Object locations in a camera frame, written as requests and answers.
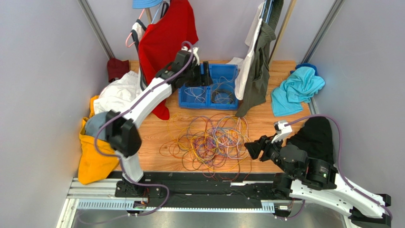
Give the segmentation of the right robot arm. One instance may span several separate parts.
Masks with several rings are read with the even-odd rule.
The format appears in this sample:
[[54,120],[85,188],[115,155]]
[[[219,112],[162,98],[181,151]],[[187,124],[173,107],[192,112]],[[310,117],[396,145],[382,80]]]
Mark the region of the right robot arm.
[[282,169],[281,173],[275,174],[270,189],[276,199],[300,199],[319,204],[361,228],[392,226],[391,216],[386,211],[391,205],[391,197],[371,193],[344,180],[334,165],[309,157],[295,145],[282,146],[281,142],[265,135],[244,146],[253,159],[262,153],[260,161],[271,160]]

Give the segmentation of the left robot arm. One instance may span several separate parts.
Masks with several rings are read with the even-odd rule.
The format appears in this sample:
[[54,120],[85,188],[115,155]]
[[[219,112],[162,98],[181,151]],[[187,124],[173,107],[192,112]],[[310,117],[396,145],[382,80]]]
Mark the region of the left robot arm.
[[136,191],[146,187],[138,151],[142,140],[138,132],[145,118],[177,89],[210,86],[212,79],[208,62],[200,62],[198,48],[183,47],[175,60],[159,70],[147,88],[123,112],[106,115],[106,141],[119,158],[123,180]]

